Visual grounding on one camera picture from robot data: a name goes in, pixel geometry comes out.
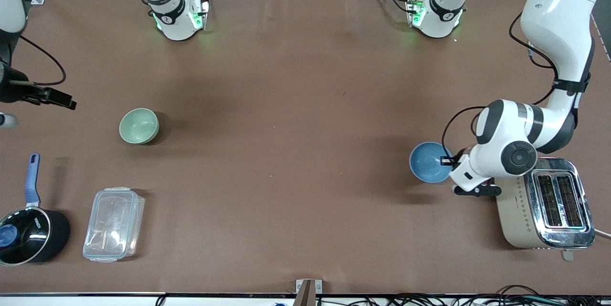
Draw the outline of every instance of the toaster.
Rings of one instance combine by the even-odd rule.
[[[527,174],[496,179],[498,216],[507,241],[525,249],[585,249],[596,233],[575,166],[562,158],[538,158]]]

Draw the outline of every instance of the brown table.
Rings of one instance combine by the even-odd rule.
[[[292,291],[608,294],[611,243],[572,263],[503,238],[495,200],[424,184],[411,149],[438,141],[466,106],[533,102],[550,71],[507,35],[525,0],[469,0],[445,39],[410,30],[389,0],[212,0],[209,32],[171,42],[139,0],[46,0],[24,35],[52,52],[72,112],[2,105],[21,123],[0,131],[0,213],[23,206],[26,160],[41,154],[42,206],[73,234],[54,261],[0,269],[0,291]],[[587,188],[594,223],[611,230],[611,71],[596,37],[579,128],[557,152]],[[59,71],[26,43],[14,67]],[[160,114],[153,145],[118,135],[129,110]],[[471,145],[471,116],[447,142]],[[136,256],[83,258],[94,195],[128,186],[146,198]]]

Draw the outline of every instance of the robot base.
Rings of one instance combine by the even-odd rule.
[[[185,10],[176,18],[174,24],[166,24],[155,18],[157,28],[170,40],[182,41],[190,38],[198,30],[205,30],[210,2],[208,0],[185,0]]]
[[[454,27],[458,25],[463,10],[460,10],[450,21],[442,21],[439,15],[433,12],[429,5],[430,0],[406,0],[406,9],[415,11],[408,13],[408,24],[410,27],[418,28],[426,36],[431,38],[443,38],[448,36]]]

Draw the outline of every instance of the black saucepan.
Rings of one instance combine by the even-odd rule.
[[[33,153],[26,175],[26,206],[0,221],[0,265],[44,262],[58,254],[70,237],[68,219],[56,211],[39,208],[36,180],[40,155]]]

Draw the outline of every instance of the bowl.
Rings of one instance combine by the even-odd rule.
[[[451,166],[441,165],[441,156],[446,156],[443,146],[426,141],[414,147],[410,154],[410,169],[414,176],[427,183],[443,182],[452,171]]]
[[[134,109],[121,119],[118,132],[127,143],[146,144],[159,132],[159,119],[150,109]]]

